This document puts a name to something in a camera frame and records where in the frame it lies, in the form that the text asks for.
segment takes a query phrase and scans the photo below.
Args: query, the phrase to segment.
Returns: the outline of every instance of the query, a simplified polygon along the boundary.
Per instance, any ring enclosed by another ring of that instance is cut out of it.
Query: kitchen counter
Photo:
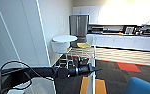
[[[93,45],[98,47],[150,51],[150,35],[129,35],[122,33],[90,34],[94,36]]]
[[[121,36],[145,36],[145,37],[150,37],[150,35],[135,35],[135,34],[123,34],[123,33],[88,33],[88,34],[98,34],[98,35],[121,35]]]

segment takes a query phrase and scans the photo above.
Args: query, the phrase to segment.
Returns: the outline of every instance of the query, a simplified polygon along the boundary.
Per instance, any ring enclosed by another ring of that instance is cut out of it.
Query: countertop
[[[144,37],[150,37],[150,35],[135,35],[135,34],[123,34],[123,33],[88,33],[88,34],[98,34],[98,35],[121,35],[121,36],[144,36]]]

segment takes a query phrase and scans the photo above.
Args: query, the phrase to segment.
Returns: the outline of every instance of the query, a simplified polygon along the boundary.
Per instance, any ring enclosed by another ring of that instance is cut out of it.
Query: red floor tile
[[[132,63],[122,63],[122,62],[117,62],[117,64],[118,64],[118,66],[119,66],[119,68],[121,70],[141,72],[139,70],[139,68],[135,64],[132,64]]]

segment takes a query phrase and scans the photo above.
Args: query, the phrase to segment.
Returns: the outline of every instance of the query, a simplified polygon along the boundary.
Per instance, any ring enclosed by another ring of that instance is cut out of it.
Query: yellow object
[[[86,94],[87,85],[88,77],[83,77],[80,94]],[[95,79],[95,94],[107,94],[104,80]]]
[[[72,47],[67,48],[67,52],[69,52],[72,49]]]
[[[87,43],[77,43],[77,46],[80,48],[90,47],[90,45],[88,45]]]

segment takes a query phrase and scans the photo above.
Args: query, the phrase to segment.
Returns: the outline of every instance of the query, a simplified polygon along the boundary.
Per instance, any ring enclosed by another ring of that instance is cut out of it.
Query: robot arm
[[[14,86],[26,83],[34,77],[51,77],[64,79],[67,77],[90,74],[91,72],[97,70],[100,70],[100,68],[92,67],[90,63],[83,65],[79,68],[70,69],[67,69],[65,67],[32,67],[5,69],[1,71],[1,92],[7,92]]]

